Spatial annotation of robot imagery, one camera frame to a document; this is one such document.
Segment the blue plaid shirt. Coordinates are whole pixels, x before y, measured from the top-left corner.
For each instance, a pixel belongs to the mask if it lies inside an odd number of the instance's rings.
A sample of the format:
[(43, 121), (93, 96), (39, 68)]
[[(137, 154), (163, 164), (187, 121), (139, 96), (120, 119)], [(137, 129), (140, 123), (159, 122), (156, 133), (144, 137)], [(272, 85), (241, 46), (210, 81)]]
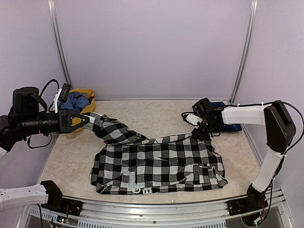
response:
[[(193, 112), (196, 116), (199, 116), (198, 111), (197, 111), (197, 104), (194, 104), (192, 106)], [(212, 102), (212, 106), (218, 107), (218, 106), (223, 106), (223, 102)], [(219, 132), (224, 132), (224, 133), (229, 133), (229, 132), (240, 132), (242, 131), (242, 127), (240, 124), (221, 124), (219, 127), (216, 127), (213, 129), (213, 133), (219, 133)]]

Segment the yellow plastic basket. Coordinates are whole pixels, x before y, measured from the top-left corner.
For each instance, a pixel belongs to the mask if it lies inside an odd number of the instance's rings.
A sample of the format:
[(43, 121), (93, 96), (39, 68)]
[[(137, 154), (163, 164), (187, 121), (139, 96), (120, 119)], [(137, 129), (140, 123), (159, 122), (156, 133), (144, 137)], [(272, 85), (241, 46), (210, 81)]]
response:
[(78, 114), (95, 110), (95, 94), (93, 89), (72, 89), (69, 91), (66, 108)]

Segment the black white checked shirt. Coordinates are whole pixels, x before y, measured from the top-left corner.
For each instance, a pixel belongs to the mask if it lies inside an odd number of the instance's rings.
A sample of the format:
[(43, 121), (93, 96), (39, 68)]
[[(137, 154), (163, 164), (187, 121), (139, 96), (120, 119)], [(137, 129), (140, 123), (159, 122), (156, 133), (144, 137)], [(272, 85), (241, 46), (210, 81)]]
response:
[(107, 115), (87, 113), (85, 129), (104, 143), (95, 155), (90, 182), (97, 193), (145, 195), (225, 187), (225, 169), (210, 138), (190, 133), (149, 139)]

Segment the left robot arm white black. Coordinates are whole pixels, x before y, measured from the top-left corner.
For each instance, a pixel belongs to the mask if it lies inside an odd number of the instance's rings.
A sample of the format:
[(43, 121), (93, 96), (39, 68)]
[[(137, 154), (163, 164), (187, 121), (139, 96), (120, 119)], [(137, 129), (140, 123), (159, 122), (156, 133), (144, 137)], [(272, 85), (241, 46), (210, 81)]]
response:
[[(52, 112), (36, 87), (23, 87), (13, 92), (12, 107), (8, 115), (0, 117), (0, 157), (4, 158), (20, 141), (30, 142), (33, 135), (52, 133), (72, 133), (90, 122), (86, 115), (69, 109), (60, 109), (58, 102), (66, 102), (71, 86), (64, 83), (58, 88)], [(60, 188), (52, 181), (0, 190), (0, 209), (38, 204), (39, 206), (67, 214), (80, 212), (81, 203), (69, 203)]]

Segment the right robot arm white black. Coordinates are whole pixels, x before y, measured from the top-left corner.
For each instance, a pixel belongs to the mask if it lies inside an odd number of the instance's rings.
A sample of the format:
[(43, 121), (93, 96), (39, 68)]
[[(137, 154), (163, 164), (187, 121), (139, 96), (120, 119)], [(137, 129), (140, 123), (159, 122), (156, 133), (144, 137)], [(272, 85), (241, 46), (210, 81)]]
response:
[(200, 140), (219, 132), (220, 126), (224, 124), (251, 124), (266, 128), (265, 158), (246, 196), (227, 202), (231, 216), (269, 207), (266, 191), (279, 173), (287, 152), (295, 146), (293, 138), (296, 126), (287, 106), (288, 103), (280, 100), (215, 106), (208, 98), (203, 98), (193, 106), (193, 113), (183, 115), (183, 120), (194, 126), (193, 135)]

